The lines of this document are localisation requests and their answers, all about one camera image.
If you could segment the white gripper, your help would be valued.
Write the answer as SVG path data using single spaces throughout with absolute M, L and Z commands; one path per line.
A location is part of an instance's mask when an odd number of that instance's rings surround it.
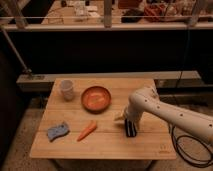
M 127 106 L 124 110 L 124 114 L 116 114 L 114 116 L 114 121 L 120 121 L 128 119 L 129 121 L 133 123 L 139 123 L 142 117 L 142 111 L 136 110 L 135 108 L 131 106 Z

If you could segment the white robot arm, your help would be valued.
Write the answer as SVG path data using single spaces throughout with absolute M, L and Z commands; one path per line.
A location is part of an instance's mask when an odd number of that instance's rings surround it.
M 144 112 L 151 113 L 183 131 L 213 146 L 213 117 L 184 109 L 159 100 L 154 87 L 135 90 L 128 97 L 128 105 L 115 121 L 125 120 L 139 125 Z

